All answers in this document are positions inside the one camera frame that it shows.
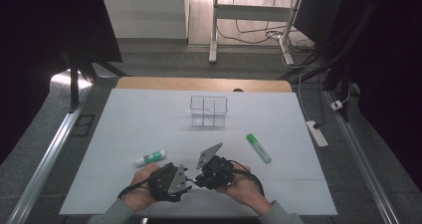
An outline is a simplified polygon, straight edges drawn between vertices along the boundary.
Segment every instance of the person's right hand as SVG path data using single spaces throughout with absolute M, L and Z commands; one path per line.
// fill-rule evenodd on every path
M 237 163 L 233 163 L 234 168 L 245 170 Z M 235 174 L 233 182 L 225 187 L 216 189 L 219 192 L 226 193 L 235 201 L 251 207 L 258 215 L 262 216 L 270 211 L 271 203 L 260 193 L 257 184 L 248 176 Z
M 155 162 L 151 162 L 144 166 L 142 169 L 138 170 L 130 182 L 130 185 L 134 185 L 138 182 L 141 182 L 148 178 L 152 172 L 158 170 L 158 166 Z M 156 200 L 151 196 L 151 193 L 148 190 L 148 183 L 144 183 L 141 188 L 137 188 L 133 191 L 127 192 L 121 200 L 129 206 L 134 211 L 141 211 L 156 202 Z

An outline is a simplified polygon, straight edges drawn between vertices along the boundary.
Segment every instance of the clear acrylic box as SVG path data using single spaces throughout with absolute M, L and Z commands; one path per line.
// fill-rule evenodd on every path
M 224 126 L 227 98 L 193 96 L 190 100 L 190 110 L 194 126 Z

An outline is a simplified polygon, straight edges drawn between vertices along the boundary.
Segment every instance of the white wall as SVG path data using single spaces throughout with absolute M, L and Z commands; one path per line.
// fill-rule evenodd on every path
M 105 0 L 117 38 L 186 39 L 189 0 Z

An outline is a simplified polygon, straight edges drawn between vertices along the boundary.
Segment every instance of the metal rail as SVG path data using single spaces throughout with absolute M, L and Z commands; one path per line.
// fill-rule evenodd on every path
M 10 215 L 7 224 L 23 224 L 27 220 L 35 202 L 38 199 L 38 196 L 41 193 L 41 190 L 44 187 L 44 184 L 47 181 L 47 178 L 50 175 L 51 170 L 53 169 L 54 164 L 56 163 L 57 158 L 59 157 L 60 151 L 63 149 L 72 127 L 77 121 L 78 116 L 81 114 L 81 110 L 85 105 L 90 90 L 91 87 L 87 87 L 81 91 L 80 103 L 77 109 L 75 112 L 68 113 L 66 115 L 56 135 L 50 143 L 49 148 L 44 154 L 43 159 L 38 165 L 37 170 L 34 172 L 34 175 L 19 199 L 18 204 L 16 204 L 15 209 Z
M 334 99 L 332 98 L 333 94 L 329 92 L 324 92 L 324 94 L 329 104 L 334 102 Z M 357 140 L 350 123 L 344 121 L 342 115 L 339 112 L 335 112 L 334 116 L 341 128 L 341 131 L 344 134 L 345 139 L 347 140 L 348 146 L 360 169 L 360 172 L 362 173 L 363 178 L 365 179 L 366 185 L 374 197 L 375 203 L 378 206 L 379 212 L 384 219 L 384 222 L 386 224 L 399 224 L 400 222 L 394 212 L 391 202 L 388 199 L 384 188 L 379 183 L 375 172 L 373 171 L 364 150 Z

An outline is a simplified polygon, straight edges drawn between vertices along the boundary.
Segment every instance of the sleeve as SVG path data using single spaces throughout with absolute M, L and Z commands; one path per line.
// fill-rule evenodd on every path
M 287 213 L 277 201 L 274 201 L 271 204 L 273 205 L 271 210 L 263 216 L 258 217 L 262 224 L 304 224 L 298 214 Z
M 88 221 L 89 224 L 123 224 L 134 215 L 135 211 L 117 199 L 104 215 L 95 215 Z

